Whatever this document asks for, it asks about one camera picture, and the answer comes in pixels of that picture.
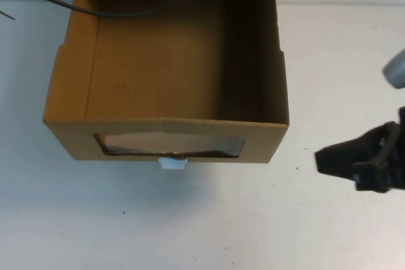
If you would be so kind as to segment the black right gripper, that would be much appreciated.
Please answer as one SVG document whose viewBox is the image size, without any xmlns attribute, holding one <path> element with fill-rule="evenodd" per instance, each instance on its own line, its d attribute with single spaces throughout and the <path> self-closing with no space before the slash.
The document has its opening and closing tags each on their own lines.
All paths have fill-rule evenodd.
<svg viewBox="0 0 405 270">
<path fill-rule="evenodd" d="M 351 180 L 357 191 L 404 190 L 404 108 L 390 121 L 358 138 L 315 153 L 319 173 Z"/>
</svg>

